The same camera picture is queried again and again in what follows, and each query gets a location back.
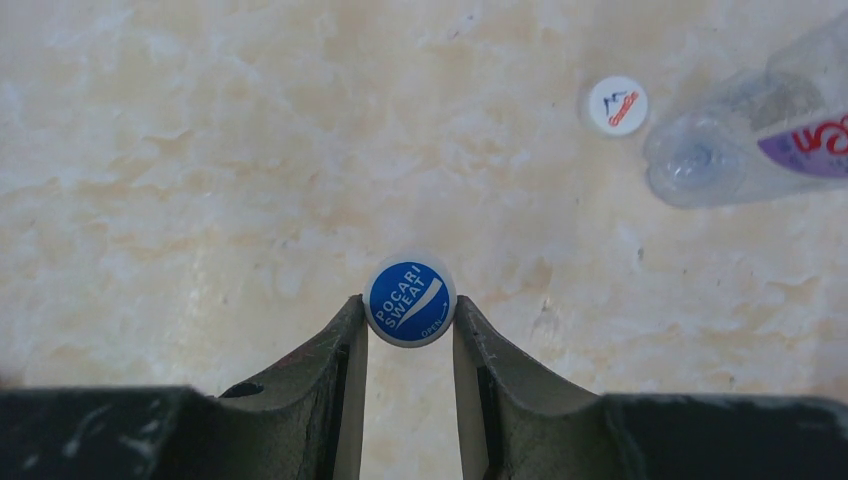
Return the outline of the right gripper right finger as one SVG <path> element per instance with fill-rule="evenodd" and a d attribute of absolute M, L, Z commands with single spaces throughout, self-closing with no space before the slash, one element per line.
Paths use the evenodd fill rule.
<path fill-rule="evenodd" d="M 453 320 L 467 479 L 843 479 L 847 408 L 817 397 L 595 394 L 503 337 L 467 297 Z"/>

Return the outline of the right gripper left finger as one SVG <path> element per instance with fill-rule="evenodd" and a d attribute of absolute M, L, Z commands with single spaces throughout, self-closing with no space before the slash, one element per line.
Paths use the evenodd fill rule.
<path fill-rule="evenodd" d="M 1 394 L 5 479 L 356 479 L 368 326 L 349 298 L 314 337 L 219 396 L 189 386 Z"/>

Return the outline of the white Ganten bottle cap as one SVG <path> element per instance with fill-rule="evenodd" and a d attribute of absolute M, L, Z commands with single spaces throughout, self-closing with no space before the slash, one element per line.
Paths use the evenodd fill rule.
<path fill-rule="evenodd" d="M 649 97 L 642 85 L 620 75 L 595 82 L 582 102 L 584 123 L 610 137 L 635 133 L 646 122 L 649 110 Z"/>

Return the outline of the blue Pocari Sweat cap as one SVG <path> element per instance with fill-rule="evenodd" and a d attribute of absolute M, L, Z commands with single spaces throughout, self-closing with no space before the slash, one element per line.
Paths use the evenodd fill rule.
<path fill-rule="evenodd" d="M 407 250 L 380 263 L 362 301 L 379 338 L 400 348 L 420 348 L 448 330 L 458 295 L 444 262 L 424 250 Z"/>

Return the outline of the clear plastic bottle white cap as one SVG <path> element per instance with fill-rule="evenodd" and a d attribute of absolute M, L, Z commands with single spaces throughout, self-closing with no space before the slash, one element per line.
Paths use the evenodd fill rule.
<path fill-rule="evenodd" d="M 712 208 L 847 185 L 847 15 L 742 70 L 653 127 L 646 180 Z"/>

